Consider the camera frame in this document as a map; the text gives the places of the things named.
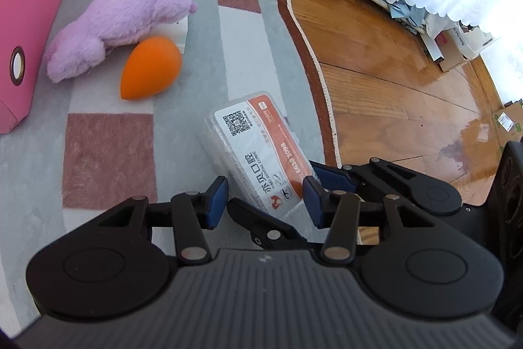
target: brown rug border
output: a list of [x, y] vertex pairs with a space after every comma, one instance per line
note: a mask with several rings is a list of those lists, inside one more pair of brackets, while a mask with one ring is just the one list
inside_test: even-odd
[[307, 43], [302, 35], [298, 25], [294, 21], [292, 12], [289, 11], [287, 0], [277, 0], [278, 11], [287, 30], [295, 43], [296, 50], [300, 55], [309, 86], [311, 88], [312, 99], [314, 106], [316, 107], [316, 113], [318, 121], [320, 123], [320, 131], [323, 141], [323, 151], [325, 154], [325, 164], [329, 166], [338, 166], [338, 160], [336, 157], [336, 147], [334, 141], [334, 132], [330, 121], [329, 107], [327, 105], [327, 99], [325, 98], [324, 88], [320, 78], [319, 71], [316, 67], [314, 58], [312, 57]]

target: pink box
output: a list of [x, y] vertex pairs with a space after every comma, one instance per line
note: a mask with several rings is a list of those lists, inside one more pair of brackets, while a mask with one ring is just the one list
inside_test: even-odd
[[0, 0], [0, 134], [31, 107], [38, 68], [61, 0]]

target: orange label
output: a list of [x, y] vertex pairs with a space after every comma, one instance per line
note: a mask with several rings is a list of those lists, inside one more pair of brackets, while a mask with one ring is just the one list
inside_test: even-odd
[[[297, 196], [302, 198], [303, 179], [312, 175], [309, 161], [301, 154], [294, 139], [276, 111], [273, 103], [266, 95], [260, 95], [248, 101], [252, 108], [258, 113], [263, 125], [273, 142], [274, 150], [278, 156], [278, 161], [287, 175], [287, 179], [292, 185], [292, 189]], [[273, 208], [278, 204], [274, 200]]]

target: orange makeup sponge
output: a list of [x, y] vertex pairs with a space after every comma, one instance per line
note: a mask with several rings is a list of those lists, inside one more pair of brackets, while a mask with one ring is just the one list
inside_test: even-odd
[[181, 71], [180, 50], [169, 39], [154, 36], [138, 44], [127, 60], [120, 81], [120, 96], [136, 100], [168, 88]]

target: white card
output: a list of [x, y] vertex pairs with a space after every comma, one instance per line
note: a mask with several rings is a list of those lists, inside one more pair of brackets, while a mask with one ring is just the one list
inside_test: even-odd
[[501, 113], [500, 117], [498, 118], [498, 122], [507, 132], [509, 132], [512, 129], [512, 126], [514, 126], [514, 122], [505, 113]]
[[183, 54], [185, 50], [185, 39], [187, 38], [188, 28], [189, 20], [187, 17], [185, 17], [177, 23], [159, 24], [147, 35], [147, 37], [165, 36], [170, 39]]

